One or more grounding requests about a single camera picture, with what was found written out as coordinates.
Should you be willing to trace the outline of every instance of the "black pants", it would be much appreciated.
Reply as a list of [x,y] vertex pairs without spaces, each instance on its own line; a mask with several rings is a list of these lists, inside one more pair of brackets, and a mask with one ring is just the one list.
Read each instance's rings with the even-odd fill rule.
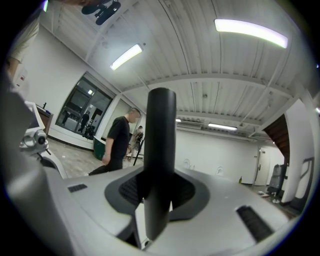
[[82,132],[85,128],[86,124],[85,123],[82,123],[81,124],[81,128],[78,130],[78,132]]
[[68,120],[68,116],[66,115],[62,120],[62,124],[65,125],[67,120]]
[[122,159],[111,159],[108,165],[102,165],[89,173],[89,176],[122,169]]

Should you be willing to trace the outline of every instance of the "floor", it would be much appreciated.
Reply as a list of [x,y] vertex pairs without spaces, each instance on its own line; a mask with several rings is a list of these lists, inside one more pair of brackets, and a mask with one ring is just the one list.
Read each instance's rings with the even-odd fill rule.
[[[268,186],[254,186],[252,187],[252,185],[246,185],[249,189],[253,190],[255,193],[258,193],[260,191],[262,192],[267,192],[267,188]],[[279,208],[281,211],[283,211],[285,213],[285,215],[289,218],[292,219],[296,216],[299,216],[301,213],[293,208],[290,207],[290,205],[280,205],[279,203],[273,203],[273,200],[275,199],[274,196],[267,196],[267,197],[263,197],[265,200],[267,200],[268,202],[270,202],[271,204],[273,204],[274,206],[276,206],[277,208]]]
[[[48,138],[49,149],[60,160],[68,178],[87,176],[88,173],[100,167],[102,162],[95,158],[91,151],[79,149]],[[136,165],[142,164],[137,159]],[[123,161],[123,168],[133,166],[134,159],[129,162]]]
[[[88,173],[100,167],[102,162],[95,158],[91,151],[79,149],[70,145],[63,144],[48,138],[49,149],[60,160],[68,178],[87,176]],[[142,159],[138,159],[136,165],[142,164]],[[123,168],[133,166],[134,160],[129,162],[127,159],[123,161]],[[267,186],[246,185],[255,193],[259,191],[266,192]],[[282,210],[290,219],[298,216],[300,213],[290,207],[290,205],[281,206],[279,203],[273,203],[273,196],[263,197],[265,200]]]

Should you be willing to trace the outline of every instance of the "black t-shirt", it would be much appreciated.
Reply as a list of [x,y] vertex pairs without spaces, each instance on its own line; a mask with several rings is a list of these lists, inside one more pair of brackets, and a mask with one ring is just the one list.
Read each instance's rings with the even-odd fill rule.
[[111,159],[123,159],[125,157],[129,145],[129,132],[129,122],[124,116],[120,116],[113,121],[107,136],[114,139]]
[[84,114],[82,116],[82,121],[81,121],[81,124],[86,124],[89,120],[89,115],[88,114]]

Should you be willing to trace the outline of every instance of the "window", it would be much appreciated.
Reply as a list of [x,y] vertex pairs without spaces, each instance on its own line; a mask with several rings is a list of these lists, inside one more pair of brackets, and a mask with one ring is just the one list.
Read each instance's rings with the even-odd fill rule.
[[94,134],[97,132],[112,98],[98,89],[94,81],[88,74],[79,80],[66,99],[56,125],[80,135],[89,128]]

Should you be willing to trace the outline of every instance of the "air vent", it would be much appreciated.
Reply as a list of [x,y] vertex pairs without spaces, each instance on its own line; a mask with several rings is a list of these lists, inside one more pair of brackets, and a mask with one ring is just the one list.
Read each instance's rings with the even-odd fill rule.
[[257,242],[260,242],[273,233],[271,228],[250,206],[241,206],[236,212]]
[[196,123],[196,122],[179,122],[177,124],[178,127],[183,127],[183,128],[189,128],[189,129],[194,129],[194,130],[201,130],[202,124],[201,123]]
[[74,185],[74,186],[69,186],[68,187],[68,190],[73,193],[73,192],[76,192],[76,191],[79,191],[79,190],[83,190],[87,188],[87,186],[85,184],[78,184],[78,185]]

